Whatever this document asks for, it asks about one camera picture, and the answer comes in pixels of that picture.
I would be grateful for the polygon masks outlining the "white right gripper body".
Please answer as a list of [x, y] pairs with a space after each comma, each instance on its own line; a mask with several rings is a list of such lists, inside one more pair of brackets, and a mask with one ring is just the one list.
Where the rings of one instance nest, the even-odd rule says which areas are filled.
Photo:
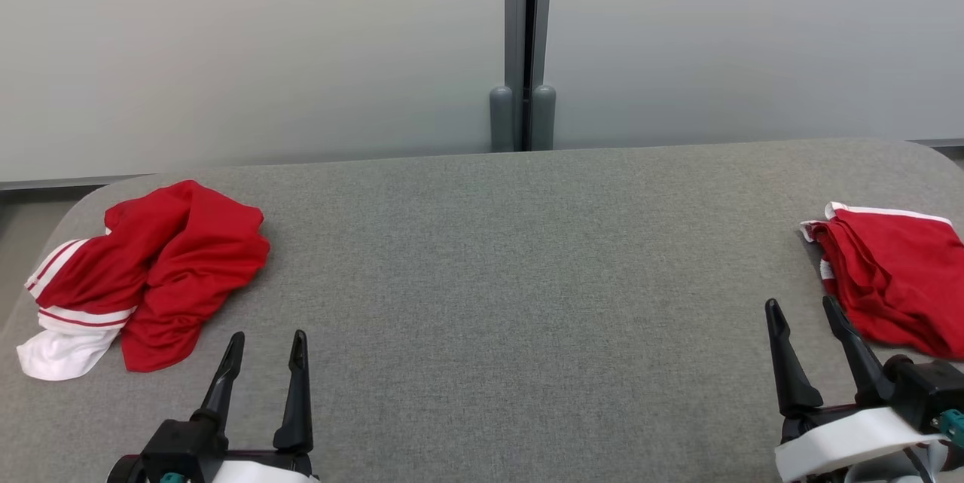
[[944, 441], [940, 433], [921, 433], [890, 407], [870, 408], [813, 428], [777, 446], [776, 469], [782, 482], [850, 468], [923, 443]]

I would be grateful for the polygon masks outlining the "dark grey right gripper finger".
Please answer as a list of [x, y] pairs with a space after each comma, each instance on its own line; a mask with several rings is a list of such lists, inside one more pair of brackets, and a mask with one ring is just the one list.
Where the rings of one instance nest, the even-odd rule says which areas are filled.
[[857, 405], [885, 405], [894, 393], [894, 384], [885, 376], [883, 366], [865, 342], [847, 312], [832, 295], [824, 295], [822, 306], [833, 336], [839, 340], [856, 387]]
[[791, 343], [791, 328], [775, 298], [765, 302], [764, 314], [780, 414], [802, 417], [819, 410], [823, 406], [822, 394], [813, 387], [802, 369]]

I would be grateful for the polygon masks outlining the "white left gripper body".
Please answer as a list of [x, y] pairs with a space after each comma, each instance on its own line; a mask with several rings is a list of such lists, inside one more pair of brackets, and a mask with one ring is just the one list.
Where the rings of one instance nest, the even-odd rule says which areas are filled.
[[306, 454], [228, 452], [215, 482], [320, 482]]

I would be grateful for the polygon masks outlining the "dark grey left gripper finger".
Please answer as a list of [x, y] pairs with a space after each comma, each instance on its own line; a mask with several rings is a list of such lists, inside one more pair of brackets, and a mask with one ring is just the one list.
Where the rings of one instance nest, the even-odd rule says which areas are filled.
[[273, 446], [279, 453], [307, 454], [313, 449], [313, 415], [309, 346], [304, 331], [296, 331], [287, 363], [290, 380], [282, 424], [276, 429]]
[[191, 421], [213, 424], [217, 431], [226, 430], [232, 387], [242, 366], [245, 339], [244, 332], [235, 332], [231, 335], [202, 405], [193, 412]]

